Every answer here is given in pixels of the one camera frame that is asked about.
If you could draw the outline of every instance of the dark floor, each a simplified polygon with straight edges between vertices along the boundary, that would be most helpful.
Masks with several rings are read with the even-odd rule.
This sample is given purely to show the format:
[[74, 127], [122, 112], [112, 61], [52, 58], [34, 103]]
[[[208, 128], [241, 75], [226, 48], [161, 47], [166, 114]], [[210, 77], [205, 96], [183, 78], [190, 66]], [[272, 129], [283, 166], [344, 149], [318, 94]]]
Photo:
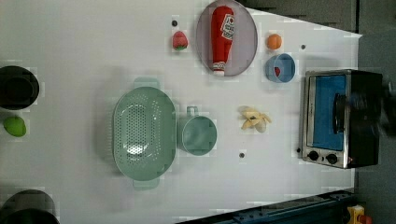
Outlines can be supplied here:
[[[385, 83], [396, 84], [396, 30], [361, 37], [358, 62], [359, 69], [381, 73]], [[356, 170], [355, 193], [375, 223], [396, 223], [396, 134], [383, 129], [379, 149], [378, 165]]]
[[396, 29], [396, 0], [238, 0], [245, 7], [363, 35]]

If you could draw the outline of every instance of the green apple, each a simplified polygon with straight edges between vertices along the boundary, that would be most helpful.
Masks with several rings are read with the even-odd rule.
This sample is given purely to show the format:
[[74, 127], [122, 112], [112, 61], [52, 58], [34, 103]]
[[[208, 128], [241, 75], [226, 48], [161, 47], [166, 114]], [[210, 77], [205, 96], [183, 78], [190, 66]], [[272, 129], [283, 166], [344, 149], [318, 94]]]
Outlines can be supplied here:
[[10, 117], [4, 121], [6, 131], [15, 137], [22, 137], [26, 134], [26, 125], [20, 117]]

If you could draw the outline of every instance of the ketchup label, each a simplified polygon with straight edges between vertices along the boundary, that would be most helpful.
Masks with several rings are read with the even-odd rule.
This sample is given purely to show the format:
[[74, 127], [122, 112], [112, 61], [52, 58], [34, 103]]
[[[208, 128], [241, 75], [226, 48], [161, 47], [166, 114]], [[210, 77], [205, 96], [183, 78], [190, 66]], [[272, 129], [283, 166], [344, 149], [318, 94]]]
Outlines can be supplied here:
[[223, 24], [221, 25], [222, 37], [233, 40], [233, 15], [225, 14]]

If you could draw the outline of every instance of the orange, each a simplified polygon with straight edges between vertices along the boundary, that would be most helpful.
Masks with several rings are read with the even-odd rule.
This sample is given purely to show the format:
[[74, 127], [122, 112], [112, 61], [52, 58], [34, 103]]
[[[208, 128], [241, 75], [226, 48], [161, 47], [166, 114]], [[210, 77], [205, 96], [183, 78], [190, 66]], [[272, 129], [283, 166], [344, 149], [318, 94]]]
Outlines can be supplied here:
[[282, 45], [282, 37], [280, 35], [270, 35], [267, 39], [268, 49], [279, 49]]

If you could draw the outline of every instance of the white table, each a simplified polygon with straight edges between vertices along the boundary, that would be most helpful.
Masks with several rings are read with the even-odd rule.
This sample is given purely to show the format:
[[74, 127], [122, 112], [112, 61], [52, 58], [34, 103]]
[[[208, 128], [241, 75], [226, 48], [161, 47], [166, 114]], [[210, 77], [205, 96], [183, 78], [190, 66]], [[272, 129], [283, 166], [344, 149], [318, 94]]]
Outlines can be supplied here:
[[[1, 1], [0, 63], [30, 67], [42, 88], [35, 105], [16, 112], [28, 134], [17, 139], [0, 131], [2, 203], [22, 189], [42, 189], [63, 224], [173, 223], [352, 188], [354, 170], [304, 162], [296, 148], [305, 71], [356, 68], [360, 36], [250, 10], [259, 33], [253, 64], [240, 76], [214, 77], [193, 38], [210, 2]], [[179, 54], [170, 48], [172, 15], [191, 43]], [[270, 31], [283, 36], [277, 52], [264, 45]], [[281, 52], [298, 65], [283, 85], [263, 73]], [[113, 109], [139, 76], [157, 77], [178, 115], [198, 105], [219, 131], [207, 156], [177, 150], [160, 186], [147, 191], [134, 190], [111, 155]], [[240, 129], [241, 105], [273, 119], [266, 133]]]

